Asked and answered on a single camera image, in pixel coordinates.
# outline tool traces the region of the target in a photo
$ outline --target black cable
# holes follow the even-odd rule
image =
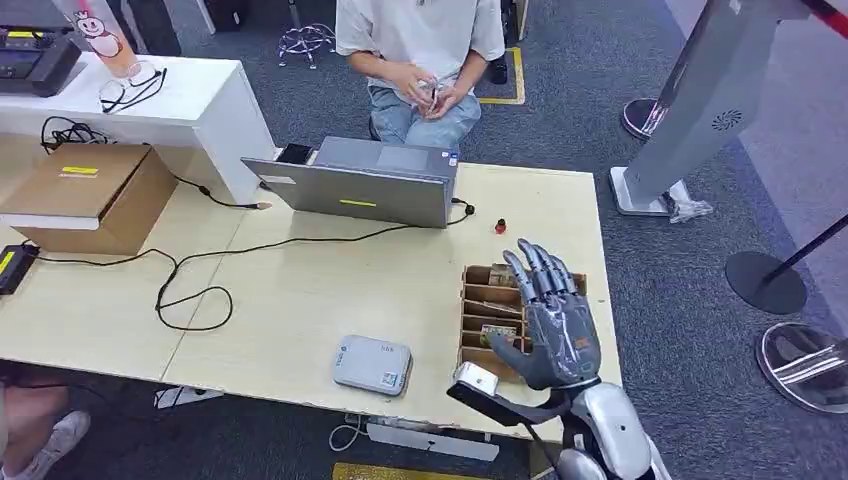
[[[542,453],[545,454],[545,458],[548,459],[548,463],[550,463],[551,467],[554,468],[554,474],[556,474],[559,480],[563,480],[563,478],[559,474],[559,470],[557,470],[556,468],[556,460],[554,460],[554,457],[553,455],[551,455],[551,452],[548,451],[545,442],[542,441],[542,439],[539,437],[539,434],[536,433],[536,430],[533,428],[532,425],[530,425],[529,423],[525,423],[524,426],[527,428],[527,431],[530,432],[530,436],[533,437],[533,441],[536,442],[536,445],[538,445],[539,448],[542,449]]]
[[[52,132],[50,132],[50,137],[52,137],[52,141],[49,141],[50,139],[47,136],[47,125],[53,120],[64,120],[64,121],[70,123],[71,126],[69,128],[66,128],[65,130],[53,130]],[[71,120],[70,118],[60,117],[60,116],[56,116],[56,115],[51,116],[51,117],[47,117],[47,119],[44,120],[44,123],[41,124],[41,148],[43,148],[44,151],[47,152],[47,155],[50,155],[54,151],[56,151],[57,148],[59,148],[60,146],[62,146],[65,143],[109,144],[109,143],[116,143],[116,142],[110,141],[109,137],[107,137],[105,134],[98,132],[96,130],[92,130],[92,128],[89,127],[87,123],[76,122],[74,120]],[[251,210],[265,210],[266,208],[271,207],[271,204],[268,203],[268,202],[250,203],[250,204],[247,204],[247,205],[238,205],[238,204],[234,204],[234,203],[222,202],[222,201],[220,201],[217,198],[212,196],[212,192],[209,190],[208,187],[205,187],[203,185],[199,185],[199,184],[194,183],[192,181],[186,180],[186,179],[179,177],[177,175],[174,175],[174,178],[176,178],[178,181],[180,181],[182,183],[185,183],[187,185],[191,185],[191,186],[197,188],[197,190],[200,193],[202,193],[203,195],[205,195],[206,197],[208,197],[210,200],[217,203],[218,205],[221,205],[221,206],[224,206],[224,207],[246,208],[246,209],[251,209]]]
[[[53,120],[64,120],[71,124],[69,128],[64,130],[53,130],[50,132],[50,137],[53,141],[49,141],[47,136],[47,125]],[[68,117],[54,115],[47,117],[44,123],[41,124],[41,148],[50,155],[62,144],[65,143],[111,143],[109,137],[93,130],[87,123],[76,122]]]
[[[458,198],[454,198],[454,199],[451,200],[451,203],[452,204],[465,205],[465,211],[464,211],[462,218],[459,218],[458,220],[454,220],[452,222],[448,222],[449,226],[456,225],[458,223],[464,222],[468,217],[470,217],[471,215],[474,215],[475,208],[474,208],[473,205],[468,204],[468,202],[461,200],[461,199],[458,199]],[[244,254],[244,253],[255,252],[257,250],[267,250],[267,249],[271,249],[271,248],[282,247],[284,245],[288,245],[290,243],[295,243],[295,242],[302,242],[302,243],[329,243],[329,242],[352,243],[352,242],[359,242],[359,241],[362,241],[362,240],[367,240],[369,238],[373,238],[373,237],[376,237],[378,235],[384,235],[384,234],[389,233],[389,232],[396,232],[396,231],[399,231],[399,230],[407,230],[407,229],[418,229],[418,228],[425,228],[425,227],[417,227],[417,226],[414,226],[414,225],[397,225],[397,226],[394,226],[394,227],[384,228],[384,229],[378,230],[376,232],[360,235],[358,237],[351,237],[351,238],[295,237],[295,238],[289,238],[289,239],[286,239],[286,240],[282,240],[282,241],[276,242],[276,243],[267,243],[267,244],[264,244],[264,245],[257,245],[255,247],[244,248],[244,249],[241,249],[241,250],[219,250],[219,251],[206,252],[206,253],[196,253],[196,254],[193,254],[193,255],[189,255],[189,256],[183,258],[180,261],[177,261],[177,259],[174,258],[173,256],[171,256],[171,255],[169,255],[169,254],[167,254],[167,253],[165,253],[165,252],[163,252],[159,249],[156,249],[156,248],[151,248],[151,249],[145,250],[142,253],[139,253],[138,255],[135,255],[135,256],[132,256],[132,257],[129,257],[129,258],[124,258],[122,260],[115,260],[113,262],[93,262],[93,261],[90,261],[90,260],[79,260],[79,259],[47,258],[47,257],[39,256],[39,255],[34,255],[34,254],[31,254],[31,253],[27,253],[27,254],[32,256],[33,258],[38,259],[38,260],[41,260],[41,261],[44,261],[44,262],[50,262],[50,263],[69,263],[69,264],[77,264],[77,265],[88,265],[88,266],[93,266],[93,267],[113,267],[115,265],[121,265],[121,264],[124,264],[124,263],[133,262],[133,261],[138,260],[142,257],[145,257],[146,255],[148,255],[150,253],[157,253],[157,254],[167,258],[168,260],[170,260],[171,264],[173,265],[172,269],[171,269],[171,273],[168,275],[168,278],[165,280],[165,282],[159,288],[159,292],[156,295],[156,304],[154,306],[154,310],[156,311],[156,315],[159,317],[159,321],[163,325],[165,325],[166,327],[171,328],[173,330],[178,330],[178,331],[181,331],[181,332],[208,332],[208,331],[215,330],[215,329],[223,327],[224,325],[227,324],[227,322],[230,321],[230,318],[232,318],[233,310],[234,310],[234,304],[233,304],[233,296],[230,294],[229,290],[227,290],[224,287],[218,286],[218,285],[213,285],[213,286],[204,288],[203,290],[199,291],[198,293],[196,293],[194,295],[190,295],[188,297],[184,297],[184,298],[181,298],[179,300],[175,300],[173,302],[165,303],[165,301],[164,301],[165,293],[168,291],[168,287],[171,285],[171,283],[177,277],[177,274],[179,273],[180,268],[182,268],[183,265],[185,265],[186,262],[188,262],[190,260],[196,260],[196,259],[207,258],[207,257],[214,257],[214,256],[219,256],[219,255],[241,255],[241,254]],[[26,240],[21,245],[26,245],[28,243],[30,243],[30,241]],[[219,322],[215,325],[209,326],[209,327],[180,327],[180,326],[174,325],[172,323],[169,323],[167,320],[165,320],[165,317],[163,316],[162,311],[165,310],[166,308],[170,308],[170,307],[173,307],[175,305],[179,305],[181,303],[188,302],[188,301],[193,300],[197,297],[200,297],[201,295],[203,295],[205,293],[212,292],[212,291],[221,291],[227,297],[227,315],[226,315],[226,317],[224,317],[224,319],[221,322]]]
[[[208,187],[204,187],[203,185],[199,185],[197,183],[186,180],[185,178],[179,177],[177,175],[174,175],[174,178],[176,178],[180,182],[185,183],[186,185],[191,185],[192,187],[195,187],[200,193],[202,193],[203,195],[208,197],[209,200],[212,200],[213,202],[215,202],[218,205],[221,205],[223,207],[246,208],[246,209],[249,209],[249,210],[265,210],[266,208],[271,207],[271,204],[268,203],[268,202],[248,203],[246,205],[239,205],[239,204],[235,204],[235,203],[222,202],[221,200],[218,200],[217,198],[212,196],[212,191],[210,191]]]

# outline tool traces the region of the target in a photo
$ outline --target laptop lid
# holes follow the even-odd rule
[[[447,185],[437,179],[248,158],[242,162],[294,210],[447,227]]]

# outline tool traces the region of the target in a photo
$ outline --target jeans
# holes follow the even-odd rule
[[[384,143],[457,148],[480,120],[480,102],[473,95],[466,95],[442,118],[426,120],[391,88],[371,86],[368,93],[373,106],[371,120]]]

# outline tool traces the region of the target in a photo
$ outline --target small gray box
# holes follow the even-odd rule
[[[405,345],[348,335],[336,352],[333,380],[395,397],[403,391],[411,362]]]

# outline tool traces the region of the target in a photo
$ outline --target yellow label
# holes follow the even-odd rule
[[[356,200],[339,200],[339,203],[343,203],[345,205],[356,205],[358,207],[376,207],[376,203],[371,202],[357,202]]]
[[[459,475],[400,470],[397,468],[356,465],[352,463],[337,463],[333,466],[333,480],[350,480],[351,478],[361,478],[363,480],[485,480],[477,477],[461,477]]]
[[[12,261],[12,257],[15,256],[15,252],[9,252],[3,257],[3,260],[0,260],[0,275],[3,274],[3,271],[6,270],[6,267],[9,266],[9,262]]]
[[[82,175],[96,175],[98,169],[85,167],[64,167],[62,171],[65,173],[80,173]]]

